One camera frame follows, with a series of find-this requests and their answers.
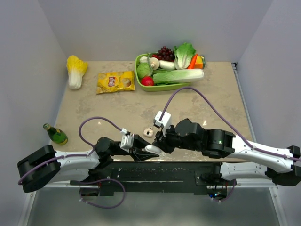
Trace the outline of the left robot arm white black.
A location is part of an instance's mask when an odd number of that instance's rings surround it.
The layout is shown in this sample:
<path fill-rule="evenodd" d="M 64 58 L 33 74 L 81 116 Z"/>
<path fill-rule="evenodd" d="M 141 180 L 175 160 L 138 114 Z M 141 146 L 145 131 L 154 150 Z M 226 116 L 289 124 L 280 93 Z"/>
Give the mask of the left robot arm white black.
<path fill-rule="evenodd" d="M 79 181 L 92 185 L 97 181 L 95 169 L 102 169 L 113 162 L 115 155 L 129 155 L 134 161 L 159 157 L 162 150 L 143 140 L 139 135 L 123 135 L 121 141 L 100 138 L 94 150 L 62 152 L 46 145 L 18 162 L 18 184 L 25 193 L 61 181 Z"/>

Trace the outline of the white earbud charging case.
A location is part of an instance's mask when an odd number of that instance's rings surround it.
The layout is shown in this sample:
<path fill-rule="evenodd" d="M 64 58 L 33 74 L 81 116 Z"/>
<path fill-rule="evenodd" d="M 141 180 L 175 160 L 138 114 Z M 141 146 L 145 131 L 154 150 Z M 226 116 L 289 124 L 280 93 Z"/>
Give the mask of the white earbud charging case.
<path fill-rule="evenodd" d="M 144 150 L 148 153 L 158 154 L 160 155 L 162 150 L 159 147 L 156 147 L 154 145 L 147 145 L 145 146 Z"/>

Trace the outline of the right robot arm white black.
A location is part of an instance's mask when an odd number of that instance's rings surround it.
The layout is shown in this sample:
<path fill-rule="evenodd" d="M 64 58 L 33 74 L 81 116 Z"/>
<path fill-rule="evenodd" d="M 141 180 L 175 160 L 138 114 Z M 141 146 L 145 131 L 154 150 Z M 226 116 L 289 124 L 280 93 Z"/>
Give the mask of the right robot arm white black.
<path fill-rule="evenodd" d="M 242 163 L 223 163 L 210 172 L 215 185 L 238 178 L 264 178 L 276 185 L 296 186 L 301 181 L 301 168 L 295 165 L 301 153 L 297 146 L 276 148 L 250 142 L 221 129 L 204 129 L 189 119 L 173 126 L 170 120 L 153 120 L 161 131 L 156 134 L 153 145 L 165 153 L 175 148 L 201 152 L 212 159 L 235 158 Z"/>

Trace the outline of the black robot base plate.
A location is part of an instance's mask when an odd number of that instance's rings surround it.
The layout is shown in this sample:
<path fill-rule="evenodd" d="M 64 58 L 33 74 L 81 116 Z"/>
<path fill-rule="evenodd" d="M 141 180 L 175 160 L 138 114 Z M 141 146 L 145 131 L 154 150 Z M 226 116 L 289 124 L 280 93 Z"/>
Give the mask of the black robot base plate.
<path fill-rule="evenodd" d="M 220 162 L 129 162 L 117 161 L 89 171 L 82 185 L 100 185 L 101 195 L 128 193 L 193 193 L 207 195 L 216 189 L 236 184 L 220 173 Z"/>

